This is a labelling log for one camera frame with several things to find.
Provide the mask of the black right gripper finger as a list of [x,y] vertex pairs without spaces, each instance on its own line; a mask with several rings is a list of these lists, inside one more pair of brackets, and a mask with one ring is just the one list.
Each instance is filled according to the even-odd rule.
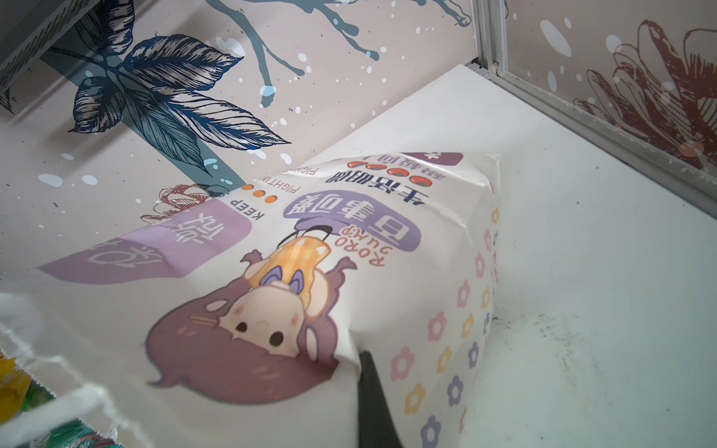
[[360,353],[358,381],[358,447],[403,448],[395,429],[373,356]]

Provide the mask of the white patterned paper bag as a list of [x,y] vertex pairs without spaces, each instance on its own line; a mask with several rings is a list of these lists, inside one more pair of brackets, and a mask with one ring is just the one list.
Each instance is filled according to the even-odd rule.
[[369,351],[403,447],[459,447],[497,292],[500,158],[336,159],[1,285],[1,350],[122,447],[359,447]]

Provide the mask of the yellow corn chips packet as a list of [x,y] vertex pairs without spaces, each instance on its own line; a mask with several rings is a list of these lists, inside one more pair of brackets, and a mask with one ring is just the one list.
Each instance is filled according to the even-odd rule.
[[15,360],[1,356],[0,422],[11,420],[20,412],[32,377],[17,367]]

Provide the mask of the green Fox's candy bag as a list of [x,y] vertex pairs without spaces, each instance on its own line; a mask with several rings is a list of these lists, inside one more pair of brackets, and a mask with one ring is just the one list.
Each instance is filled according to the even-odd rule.
[[[53,401],[48,390],[32,381],[24,396],[17,416],[22,416],[35,408]],[[119,447],[114,440],[104,438],[99,433],[76,419],[21,444],[21,448],[108,448]]]

